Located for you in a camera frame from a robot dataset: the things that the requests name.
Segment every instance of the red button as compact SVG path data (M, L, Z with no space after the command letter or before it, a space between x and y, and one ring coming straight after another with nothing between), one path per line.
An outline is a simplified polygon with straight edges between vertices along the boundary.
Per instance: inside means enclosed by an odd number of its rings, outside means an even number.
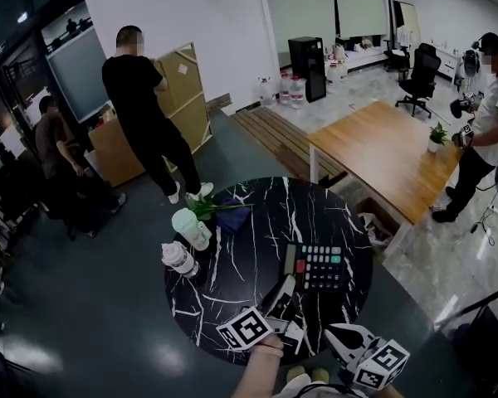
M297 273L304 273L306 268L305 260L297 260Z

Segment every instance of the potted plant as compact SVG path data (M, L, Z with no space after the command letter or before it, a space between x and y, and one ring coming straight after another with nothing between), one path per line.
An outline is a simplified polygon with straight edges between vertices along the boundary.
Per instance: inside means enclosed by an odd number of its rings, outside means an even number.
M439 146L444 146L447 141L447 131L442 127L441 123L437 123L435 128L430 128L430 140L428 142L428 151L435 153Z

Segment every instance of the table leg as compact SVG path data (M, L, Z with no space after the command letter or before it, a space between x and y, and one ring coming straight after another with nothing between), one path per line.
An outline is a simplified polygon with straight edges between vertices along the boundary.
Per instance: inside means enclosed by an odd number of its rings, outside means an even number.
M407 221L402 222L402 224L398 228L397 234L393 237L393 240L391 240L388 247L383 252L383 255L385 257L391 256L391 254L400 246L411 226L412 225L409 224Z
M310 144L310 181L319 184L319 150Z

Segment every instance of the black marble table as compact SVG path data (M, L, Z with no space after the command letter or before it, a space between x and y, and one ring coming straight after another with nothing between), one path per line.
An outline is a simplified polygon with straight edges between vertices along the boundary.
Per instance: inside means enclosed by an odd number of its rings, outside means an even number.
M191 249L204 270L199 281L166 269L166 294L178 325L204 351L243 365L246 354L230 350L216 326L241 308L259 304L276 285L287 242L340 246L347 284L334 294L295 292L290 306L306 335L299 354L285 353L282 364L322 352L325 326L352 323L371 285L373 252L359 218L334 193L288 177L242 182L219 192L214 200L224 197L254 206L235 236L222 233L212 223L210 246L203 252ZM177 240L187 245L180 236Z

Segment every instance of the water bottle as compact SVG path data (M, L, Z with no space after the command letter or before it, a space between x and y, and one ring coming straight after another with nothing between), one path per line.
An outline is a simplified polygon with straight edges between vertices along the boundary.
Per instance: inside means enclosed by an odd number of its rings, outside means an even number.
M338 89L339 69L337 63L331 63L329 71L326 74L326 91L328 93L335 93Z
M291 107L301 109L305 102L306 85L298 75L293 75L290 87Z
M282 72L281 82L279 84L279 95L281 97L282 104L290 103L290 87L291 87L290 76L287 74L287 72Z
M275 102L275 91L271 78L259 78L260 81L260 104L262 106L271 106Z
M199 263L190 255L184 245L177 241L169 244L163 243L163 262L187 279L191 279L199 273Z
M212 237L212 233L188 208L180 209L173 214L172 227L196 250L208 248L208 240Z

